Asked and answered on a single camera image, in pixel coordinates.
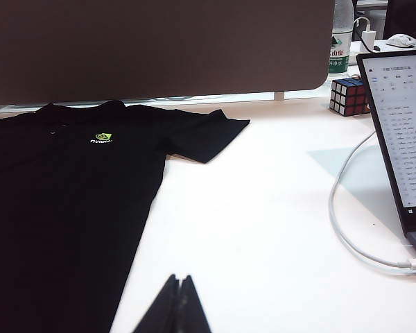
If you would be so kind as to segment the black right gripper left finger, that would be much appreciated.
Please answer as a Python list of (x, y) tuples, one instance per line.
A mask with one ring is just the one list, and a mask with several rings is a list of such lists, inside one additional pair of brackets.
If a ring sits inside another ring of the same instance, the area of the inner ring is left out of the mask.
[(179, 290), (179, 281), (172, 274), (165, 281), (150, 307), (139, 321), (134, 333), (171, 332), (173, 329), (175, 301)]

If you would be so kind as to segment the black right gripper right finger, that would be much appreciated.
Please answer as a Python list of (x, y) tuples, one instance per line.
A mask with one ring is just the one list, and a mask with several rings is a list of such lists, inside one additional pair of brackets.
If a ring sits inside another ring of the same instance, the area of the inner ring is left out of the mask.
[(183, 279), (177, 297), (175, 331), (181, 333), (211, 332), (196, 286), (190, 275)]

